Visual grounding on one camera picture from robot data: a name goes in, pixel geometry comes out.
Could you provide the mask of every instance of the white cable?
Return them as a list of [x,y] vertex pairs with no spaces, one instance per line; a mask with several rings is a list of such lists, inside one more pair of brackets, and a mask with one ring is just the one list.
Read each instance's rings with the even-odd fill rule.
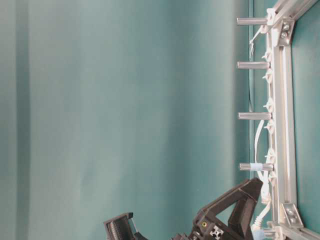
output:
[[[261,134],[261,131],[264,127],[264,120],[261,120],[255,133],[254,138],[254,162],[258,163],[258,141]],[[259,179],[263,182],[262,188],[261,188],[261,202],[265,205],[268,204],[270,201],[270,188],[269,188],[269,179],[268,179],[268,171],[264,171],[263,174],[261,171],[257,171]]]
[[262,212],[256,217],[254,224],[251,226],[252,231],[260,230],[262,222],[264,220],[264,217],[267,215],[271,208],[271,197],[269,196],[268,204],[265,206],[265,208],[262,210]]
[[[261,120],[259,122],[258,128],[256,129],[255,138],[254,138],[254,162],[256,164],[258,163],[258,161],[257,161],[258,141],[259,141],[259,137],[261,134],[261,130],[264,126],[264,123],[265,123],[265,120]],[[258,171],[257,173],[258,173],[260,180],[263,181],[263,175],[262,175],[261,171]]]
[[254,55],[254,46],[255,46],[255,39],[256,37],[258,37],[258,35],[261,33],[262,30],[262,26],[258,29],[258,31],[255,33],[255,35],[253,36],[253,38],[249,41],[250,44],[250,58],[252,58],[252,56]]

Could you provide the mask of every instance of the teal backdrop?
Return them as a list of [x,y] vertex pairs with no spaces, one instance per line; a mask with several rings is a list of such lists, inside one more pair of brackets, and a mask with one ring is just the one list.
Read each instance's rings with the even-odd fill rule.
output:
[[3,0],[0,16],[1,239],[106,239],[133,211],[166,240],[248,177],[247,0]]

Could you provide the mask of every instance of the bolt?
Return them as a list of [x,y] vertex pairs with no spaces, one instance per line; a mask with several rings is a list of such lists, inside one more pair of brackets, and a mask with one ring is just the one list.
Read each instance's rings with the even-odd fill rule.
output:
[[285,39],[286,37],[288,37],[288,33],[285,32],[285,31],[283,31],[283,32],[281,33],[281,38],[282,38],[282,39]]
[[288,213],[289,216],[295,215],[295,213],[291,209],[287,209],[286,212]]
[[283,24],[283,27],[282,27],[282,30],[283,30],[283,31],[288,31],[289,29],[290,29],[290,25],[284,23],[284,24]]
[[290,222],[291,222],[292,224],[295,224],[295,223],[297,223],[297,219],[295,219],[295,218],[290,218]]

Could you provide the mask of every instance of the cylindrical metal post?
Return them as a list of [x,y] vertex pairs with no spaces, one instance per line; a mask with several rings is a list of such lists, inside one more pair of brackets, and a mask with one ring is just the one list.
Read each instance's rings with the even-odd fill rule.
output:
[[266,25],[268,20],[264,17],[237,17],[237,25]]
[[272,114],[270,112],[239,112],[240,120],[270,120]]
[[273,171],[274,165],[271,163],[240,163],[241,171]]
[[270,63],[266,61],[238,61],[238,69],[269,69]]
[[263,229],[264,236],[266,239],[276,239],[277,232],[274,229]]

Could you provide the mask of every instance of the black 3d-printed part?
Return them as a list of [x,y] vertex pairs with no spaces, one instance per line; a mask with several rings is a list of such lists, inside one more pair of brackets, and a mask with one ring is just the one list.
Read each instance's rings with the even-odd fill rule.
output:
[[145,238],[144,236],[142,236],[142,234],[140,232],[136,232],[134,234],[135,240],[148,240],[147,238]]
[[[253,240],[250,221],[263,182],[258,178],[245,180],[215,201],[203,207],[193,220],[190,240]],[[235,204],[228,226],[216,215]]]
[[129,225],[129,219],[133,217],[132,212],[127,212],[105,221],[104,227],[109,240],[134,240],[135,237]]

